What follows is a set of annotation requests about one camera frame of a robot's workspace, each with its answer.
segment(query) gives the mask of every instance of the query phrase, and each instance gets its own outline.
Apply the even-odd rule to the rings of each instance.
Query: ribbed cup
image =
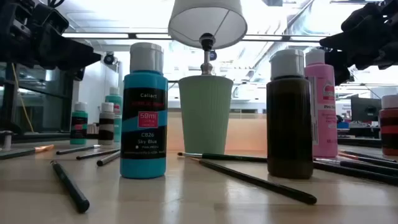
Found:
[[[185,152],[224,154],[233,81],[197,75],[178,85]]]

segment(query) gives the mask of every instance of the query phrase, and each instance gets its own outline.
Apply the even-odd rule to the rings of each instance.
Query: small paint bottle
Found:
[[[112,145],[114,135],[113,103],[102,103],[99,114],[98,144]]]
[[[270,62],[268,172],[276,177],[309,179],[313,172],[311,105],[310,82],[304,78],[304,53],[281,50]]]
[[[70,144],[86,144],[87,142],[87,103],[76,102],[75,111],[72,112],[70,125]]]
[[[120,142],[122,138],[122,105],[123,99],[119,95],[118,87],[111,87],[109,89],[109,95],[105,96],[105,102],[113,103],[114,113],[114,142]]]
[[[325,64],[325,51],[305,55],[305,78],[310,82],[312,153],[314,157],[337,156],[335,72]]]
[[[120,174],[149,179],[166,170],[167,90],[163,49],[152,43],[130,48],[130,75],[124,77]]]
[[[381,108],[379,125],[383,154],[398,156],[398,95],[383,96]]]

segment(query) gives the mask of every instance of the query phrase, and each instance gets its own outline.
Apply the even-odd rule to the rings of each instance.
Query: red bottle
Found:
[[[381,98],[380,132],[383,154],[398,156],[398,95]]]

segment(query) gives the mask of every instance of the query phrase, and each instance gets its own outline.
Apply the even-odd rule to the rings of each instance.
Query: black and white bottle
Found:
[[[114,136],[113,103],[102,103],[99,114],[98,144],[112,145]]]

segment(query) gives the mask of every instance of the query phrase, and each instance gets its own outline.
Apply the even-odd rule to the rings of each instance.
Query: wooden table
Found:
[[[55,142],[58,148],[70,147]],[[36,144],[18,144],[13,148]],[[380,155],[380,150],[341,146]],[[66,223],[398,223],[398,188],[314,170],[311,180],[271,177],[266,164],[217,162],[240,172],[303,190],[318,198],[315,206],[260,189],[167,155],[167,173],[151,180],[119,175],[119,161],[97,167],[97,158],[76,161],[76,154],[45,152],[0,161],[1,224]],[[54,174],[58,159],[75,179],[91,206],[78,214]]]

